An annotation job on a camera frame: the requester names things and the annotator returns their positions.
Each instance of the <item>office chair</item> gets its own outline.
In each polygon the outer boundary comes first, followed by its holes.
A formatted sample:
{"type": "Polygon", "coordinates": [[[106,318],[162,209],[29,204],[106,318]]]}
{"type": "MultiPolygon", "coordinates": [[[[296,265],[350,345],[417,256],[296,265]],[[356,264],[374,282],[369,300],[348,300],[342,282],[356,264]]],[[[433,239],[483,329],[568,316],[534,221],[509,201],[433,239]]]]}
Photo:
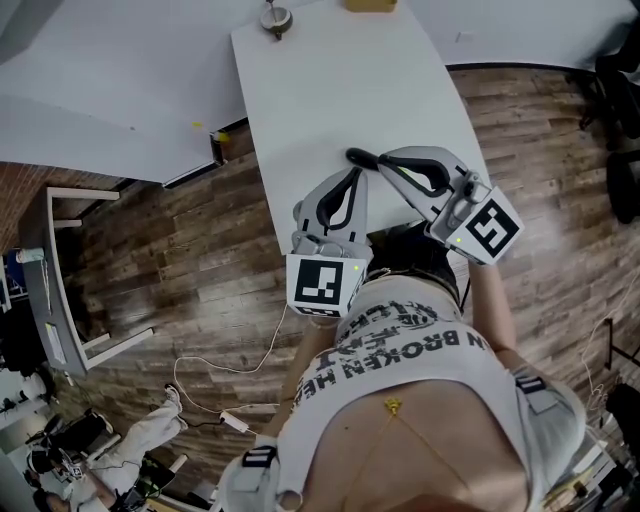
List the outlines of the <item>office chair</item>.
{"type": "Polygon", "coordinates": [[[607,159],[607,191],[613,213],[623,224],[640,215],[640,150],[612,153],[607,159]]]}
{"type": "MultiPolygon", "coordinates": [[[[640,86],[624,73],[634,73],[640,66],[640,18],[631,27],[622,47],[613,55],[596,59],[593,77],[576,82],[593,106],[580,121],[585,130],[593,121],[603,121],[608,139],[607,149],[619,148],[619,126],[630,139],[640,138],[640,86]]],[[[640,150],[612,153],[607,160],[607,191],[613,213],[623,224],[640,215],[640,150]]]]}
{"type": "Polygon", "coordinates": [[[639,65],[640,18],[634,22],[618,53],[598,57],[595,76],[578,80],[584,95],[593,100],[593,106],[580,121],[580,128],[584,130],[596,119],[602,119],[610,151],[617,149],[614,128],[618,122],[627,137],[640,137],[640,86],[624,74],[634,73],[639,65]]]}

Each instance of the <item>metal object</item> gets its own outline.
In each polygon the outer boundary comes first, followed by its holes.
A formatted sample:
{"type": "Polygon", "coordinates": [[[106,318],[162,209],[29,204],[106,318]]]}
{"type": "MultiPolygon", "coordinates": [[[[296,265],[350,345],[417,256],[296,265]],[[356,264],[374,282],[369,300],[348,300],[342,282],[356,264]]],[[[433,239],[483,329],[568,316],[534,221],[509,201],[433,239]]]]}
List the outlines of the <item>metal object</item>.
{"type": "Polygon", "coordinates": [[[293,15],[284,7],[274,7],[273,0],[266,0],[269,4],[267,10],[260,16],[260,24],[266,31],[271,32],[278,41],[282,40],[282,34],[291,28],[293,15]]]}
{"type": "MultiPolygon", "coordinates": [[[[498,188],[450,151],[410,146],[376,157],[350,148],[347,159],[375,169],[426,220],[424,235],[479,264],[495,263],[523,230],[498,188]]],[[[340,171],[293,209],[297,230],[287,255],[287,303],[304,315],[343,317],[373,259],[367,245],[367,175],[340,171]],[[344,219],[334,221],[339,212],[344,219]]]]}

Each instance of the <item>wire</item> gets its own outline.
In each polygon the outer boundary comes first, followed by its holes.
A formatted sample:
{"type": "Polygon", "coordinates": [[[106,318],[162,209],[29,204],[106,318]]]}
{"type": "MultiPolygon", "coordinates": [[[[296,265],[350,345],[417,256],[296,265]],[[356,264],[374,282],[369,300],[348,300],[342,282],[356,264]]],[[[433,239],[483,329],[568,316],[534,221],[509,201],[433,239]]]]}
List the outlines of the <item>wire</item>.
{"type": "Polygon", "coordinates": [[[142,466],[136,462],[131,462],[130,460],[125,460],[122,462],[120,466],[107,466],[106,468],[89,468],[90,471],[104,471],[105,469],[122,469],[125,464],[131,464],[132,466],[136,466],[138,469],[142,469],[142,466]]]}
{"type": "Polygon", "coordinates": [[[257,407],[257,406],[261,406],[261,405],[280,405],[280,404],[247,404],[247,405],[240,405],[238,407],[228,407],[225,409],[222,409],[220,411],[214,411],[211,409],[207,409],[206,407],[203,407],[197,403],[195,403],[193,400],[191,400],[191,398],[189,398],[189,395],[187,394],[187,392],[185,391],[185,389],[182,387],[182,385],[180,384],[180,381],[178,380],[178,363],[182,360],[191,360],[191,361],[202,361],[203,363],[211,366],[212,368],[216,368],[218,370],[226,370],[232,373],[255,373],[258,370],[260,370],[260,368],[262,368],[262,365],[264,364],[264,362],[267,360],[267,358],[269,357],[269,355],[271,354],[271,352],[273,351],[273,345],[276,341],[276,336],[278,336],[278,332],[280,331],[280,327],[282,326],[282,322],[284,321],[284,317],[287,314],[287,305],[285,304],[284,309],[282,310],[282,316],[280,317],[280,321],[278,322],[278,325],[276,327],[275,332],[273,333],[273,337],[271,338],[271,343],[269,344],[269,349],[267,350],[267,353],[264,355],[264,357],[262,358],[262,360],[258,363],[258,365],[251,369],[251,370],[238,370],[237,368],[228,368],[226,366],[220,366],[217,364],[214,364],[210,361],[207,361],[206,359],[199,357],[199,356],[180,356],[178,359],[176,359],[176,362],[173,364],[173,380],[175,381],[176,385],[178,386],[178,389],[180,390],[180,392],[185,396],[185,398],[189,401],[189,403],[191,405],[194,405],[195,407],[197,407],[198,409],[202,409],[203,411],[207,411],[213,414],[222,414],[225,411],[238,411],[240,409],[246,409],[248,407],[257,407]]]}
{"type": "Polygon", "coordinates": [[[584,350],[582,351],[582,354],[580,355],[580,361],[582,362],[582,364],[584,365],[585,369],[587,370],[587,377],[589,378],[589,387],[591,388],[591,395],[589,396],[589,400],[587,401],[587,410],[588,411],[597,411],[602,406],[602,404],[607,401],[608,395],[604,391],[604,384],[600,384],[600,385],[596,386],[595,388],[593,387],[593,379],[591,377],[591,370],[589,369],[589,365],[587,364],[585,356],[587,354],[587,351],[589,350],[589,347],[591,346],[591,342],[593,341],[593,337],[594,337],[594,335],[596,333],[596,330],[598,329],[598,327],[600,327],[602,325],[602,323],[607,318],[612,318],[613,315],[616,314],[620,308],[622,308],[622,306],[624,305],[625,301],[627,300],[627,297],[629,296],[629,293],[631,292],[631,288],[633,287],[633,284],[636,282],[636,279],[638,278],[639,275],[640,275],[640,270],[636,271],[635,276],[633,276],[633,279],[631,280],[631,283],[627,287],[627,290],[625,291],[625,294],[622,297],[622,300],[618,303],[618,305],[615,308],[613,308],[608,314],[606,314],[604,317],[602,317],[596,323],[595,327],[591,331],[591,336],[589,336],[589,341],[587,341],[587,345],[586,345],[586,347],[584,347],[584,350]]]}

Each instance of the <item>white table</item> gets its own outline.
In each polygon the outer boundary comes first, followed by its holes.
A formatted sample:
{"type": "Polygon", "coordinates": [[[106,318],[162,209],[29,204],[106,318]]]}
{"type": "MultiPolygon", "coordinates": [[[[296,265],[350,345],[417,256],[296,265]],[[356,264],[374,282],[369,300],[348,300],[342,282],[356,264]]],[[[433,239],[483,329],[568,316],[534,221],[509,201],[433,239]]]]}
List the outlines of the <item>white table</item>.
{"type": "MultiPolygon", "coordinates": [[[[282,253],[291,250],[294,205],[349,167],[348,147],[381,154],[442,146],[488,179],[460,96],[404,2],[392,14],[351,13],[341,0],[292,13],[293,26],[282,41],[257,22],[232,34],[282,253]]],[[[369,232],[418,218],[377,173],[369,173],[369,232]]]]}
{"type": "Polygon", "coordinates": [[[56,229],[80,226],[81,221],[53,218],[53,200],[93,199],[116,201],[118,192],[43,187],[22,215],[19,223],[20,245],[23,249],[44,249],[42,262],[23,264],[33,319],[42,346],[53,368],[72,375],[85,376],[95,366],[153,336],[153,329],[136,334],[99,354],[88,351],[111,339],[109,333],[83,343],[76,329],[58,261],[56,229]]]}

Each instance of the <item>person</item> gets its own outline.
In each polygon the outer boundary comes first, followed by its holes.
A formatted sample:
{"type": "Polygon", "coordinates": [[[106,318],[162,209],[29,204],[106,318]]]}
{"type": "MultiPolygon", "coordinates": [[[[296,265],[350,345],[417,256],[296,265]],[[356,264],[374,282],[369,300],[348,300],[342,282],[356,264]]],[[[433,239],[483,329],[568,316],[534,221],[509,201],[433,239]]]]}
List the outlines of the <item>person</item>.
{"type": "MultiPolygon", "coordinates": [[[[101,456],[91,467],[83,465],[82,478],[75,480],[67,499],[38,489],[33,499],[41,512],[105,512],[116,505],[136,483],[146,452],[157,448],[188,428],[178,415],[180,394],[165,386],[166,400],[155,411],[134,423],[112,452],[101,456]]],[[[58,468],[55,459],[52,465],[58,468]]]]}
{"type": "Polygon", "coordinates": [[[497,267],[469,262],[464,323],[424,227],[373,244],[346,318],[310,318],[275,416],[223,472],[225,512],[539,509],[584,407],[517,353],[497,267]]]}

